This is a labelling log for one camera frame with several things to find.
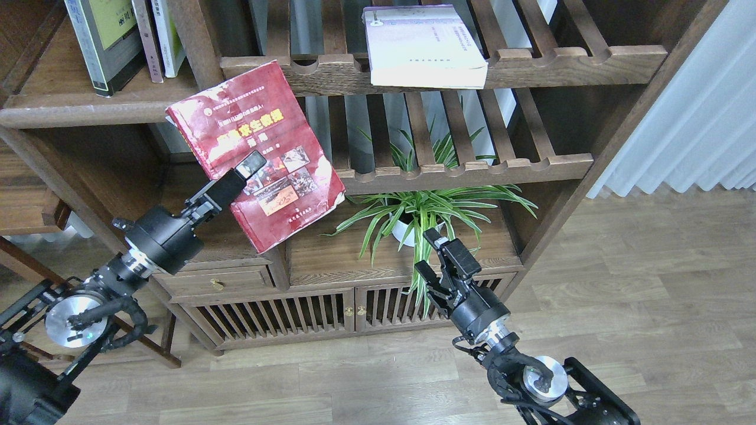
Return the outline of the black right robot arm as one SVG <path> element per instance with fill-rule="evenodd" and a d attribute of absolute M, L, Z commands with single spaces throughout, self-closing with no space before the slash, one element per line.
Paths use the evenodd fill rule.
<path fill-rule="evenodd" d="M 505 325 L 509 310 L 473 279 L 481 271 L 459 239 L 436 229 L 424 239 L 438 254 L 442 274 L 426 261 L 415 264 L 433 305 L 461 331 L 465 352 L 487 371 L 488 382 L 504 404 L 516 407 L 527 424 L 638 424 L 639 417 L 575 358 L 559 362 L 519 352 L 519 337 Z"/>

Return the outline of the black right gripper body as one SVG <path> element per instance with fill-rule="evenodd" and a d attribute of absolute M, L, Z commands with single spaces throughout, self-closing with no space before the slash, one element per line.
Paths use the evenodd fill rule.
<path fill-rule="evenodd" d="M 491 289 L 481 287 L 472 278 L 450 278 L 450 304 L 440 305 L 431 301 L 443 317 L 451 320 L 468 344 L 485 342 L 488 345 L 497 345 L 511 334 L 506 326 L 510 311 Z"/>

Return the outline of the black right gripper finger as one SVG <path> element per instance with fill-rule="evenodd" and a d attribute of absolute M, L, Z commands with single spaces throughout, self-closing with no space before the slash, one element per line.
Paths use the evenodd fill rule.
<path fill-rule="evenodd" d="M 451 276 L 469 280 L 483 269 L 460 239 L 449 240 L 435 228 L 424 231 L 423 238 L 438 254 L 442 268 Z"/>
<path fill-rule="evenodd" d="M 451 263 L 442 261 L 440 265 L 441 275 L 438 276 L 432 271 L 431 266 L 426 261 L 419 261 L 414 264 L 414 269 L 419 273 L 426 283 L 428 294 L 433 302 L 440 305 L 449 305 L 452 301 L 452 283 L 449 274 Z"/>

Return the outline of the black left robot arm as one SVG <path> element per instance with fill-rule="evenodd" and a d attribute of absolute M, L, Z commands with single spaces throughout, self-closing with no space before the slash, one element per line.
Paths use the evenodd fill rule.
<path fill-rule="evenodd" d="M 221 178 L 210 181 L 173 215 L 156 205 L 137 221 L 113 221 L 130 249 L 95 269 L 70 290 L 43 280 L 2 313 L 2 423 L 54 424 L 79 396 L 74 379 L 101 352 L 119 349 L 154 331 L 134 299 L 156 272 L 175 274 L 203 243 L 195 229 L 227 209 L 266 159 L 253 151 Z M 27 355 L 21 346 L 39 320 L 52 341 L 84 351 L 61 374 Z"/>

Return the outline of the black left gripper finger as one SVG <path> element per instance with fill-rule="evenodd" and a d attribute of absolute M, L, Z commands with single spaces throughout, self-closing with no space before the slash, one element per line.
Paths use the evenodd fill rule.
<path fill-rule="evenodd" d="M 247 181 L 265 164 L 265 157 L 259 151 L 253 151 L 223 177 L 210 181 L 201 190 L 201 215 L 218 215 L 240 195 Z"/>

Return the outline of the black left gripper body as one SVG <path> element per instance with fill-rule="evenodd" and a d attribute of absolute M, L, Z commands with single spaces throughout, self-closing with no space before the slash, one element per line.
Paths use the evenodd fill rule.
<path fill-rule="evenodd" d="M 114 218 L 114 227 L 125 231 L 132 250 L 144 254 L 165 273 L 176 274 L 202 250 L 194 230 L 216 216 L 216 203 L 207 196 L 194 197 L 180 215 L 156 205 L 137 221 Z"/>

